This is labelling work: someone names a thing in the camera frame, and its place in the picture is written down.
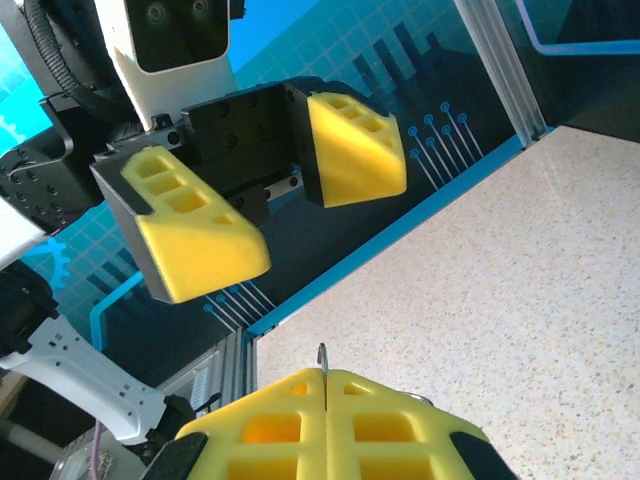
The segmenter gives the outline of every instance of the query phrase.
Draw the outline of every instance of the blue edge trim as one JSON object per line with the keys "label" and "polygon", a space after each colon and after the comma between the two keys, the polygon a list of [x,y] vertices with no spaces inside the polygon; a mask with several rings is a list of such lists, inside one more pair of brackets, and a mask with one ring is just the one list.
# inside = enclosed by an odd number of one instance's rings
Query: blue edge trim
{"label": "blue edge trim", "polygon": [[469,191],[521,151],[522,143],[520,143],[518,136],[514,135],[478,161],[478,163],[471,166],[429,198],[416,205],[357,250],[336,263],[306,287],[295,293],[291,298],[287,299],[281,305],[278,305],[273,311],[251,325],[247,329],[249,335],[252,338],[257,338],[276,327],[312,299],[332,287],[385,248],[395,243],[400,237],[403,237],[426,219],[432,217],[465,192]]}
{"label": "blue edge trim", "polygon": [[638,55],[640,54],[640,40],[610,40],[606,42],[580,42],[580,43],[551,43],[540,42],[533,20],[527,11],[524,0],[516,0],[516,5],[525,31],[533,48],[541,55],[546,56],[579,56],[579,55]]}
{"label": "blue edge trim", "polygon": [[136,272],[125,280],[121,285],[116,287],[113,292],[98,302],[89,313],[89,327],[91,329],[91,343],[93,348],[102,352],[107,348],[107,335],[103,332],[102,314],[107,308],[116,303],[128,291],[142,281],[142,273]]}

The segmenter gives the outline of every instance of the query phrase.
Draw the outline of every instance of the cable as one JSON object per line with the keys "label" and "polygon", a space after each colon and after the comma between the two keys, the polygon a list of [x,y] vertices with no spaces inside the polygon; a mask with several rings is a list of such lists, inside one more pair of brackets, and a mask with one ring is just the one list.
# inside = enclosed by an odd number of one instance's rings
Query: cable
{"label": "cable", "polygon": [[65,94],[100,120],[117,122],[130,118],[130,108],[96,94],[73,75],[62,56],[41,0],[24,0],[24,16],[38,53]]}
{"label": "cable", "polygon": [[91,447],[91,463],[89,469],[91,470],[91,480],[100,480],[100,436],[102,435],[102,424],[99,420],[96,420],[96,429],[93,432],[93,446]]}

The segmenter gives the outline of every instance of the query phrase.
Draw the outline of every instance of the black cable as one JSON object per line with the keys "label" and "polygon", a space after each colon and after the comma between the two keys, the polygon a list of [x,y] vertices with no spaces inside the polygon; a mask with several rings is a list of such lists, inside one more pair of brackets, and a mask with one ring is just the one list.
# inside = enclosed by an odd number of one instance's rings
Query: black cable
{"label": "black cable", "polygon": [[38,53],[65,94],[100,120],[118,122],[131,117],[130,107],[91,91],[69,70],[41,0],[24,0],[24,16]]}

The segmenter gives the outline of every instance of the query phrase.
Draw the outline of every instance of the yellow foam block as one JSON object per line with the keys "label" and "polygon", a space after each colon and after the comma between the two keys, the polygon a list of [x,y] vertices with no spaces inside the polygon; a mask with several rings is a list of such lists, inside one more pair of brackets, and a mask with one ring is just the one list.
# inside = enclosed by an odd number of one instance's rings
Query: yellow foam block
{"label": "yellow foam block", "polygon": [[473,480],[449,438],[474,425],[350,372],[327,387],[329,480]]}
{"label": "yellow foam block", "polygon": [[136,223],[173,303],[270,268],[260,231],[164,147],[133,155],[121,174],[153,209]]}
{"label": "yellow foam block", "polygon": [[326,480],[322,372],[307,369],[178,433],[209,438],[189,480]]}
{"label": "yellow foam block", "polygon": [[314,93],[307,99],[325,207],[404,193],[407,172],[395,117],[354,98]]}

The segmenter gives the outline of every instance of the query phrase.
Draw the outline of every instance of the speckled countertop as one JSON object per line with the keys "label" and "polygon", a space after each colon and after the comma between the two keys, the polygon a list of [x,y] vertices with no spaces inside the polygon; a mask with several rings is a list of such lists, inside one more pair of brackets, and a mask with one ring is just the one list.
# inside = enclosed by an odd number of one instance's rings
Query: speckled countertop
{"label": "speckled countertop", "polygon": [[640,145],[561,127],[258,344],[429,397],[523,479],[640,478]]}

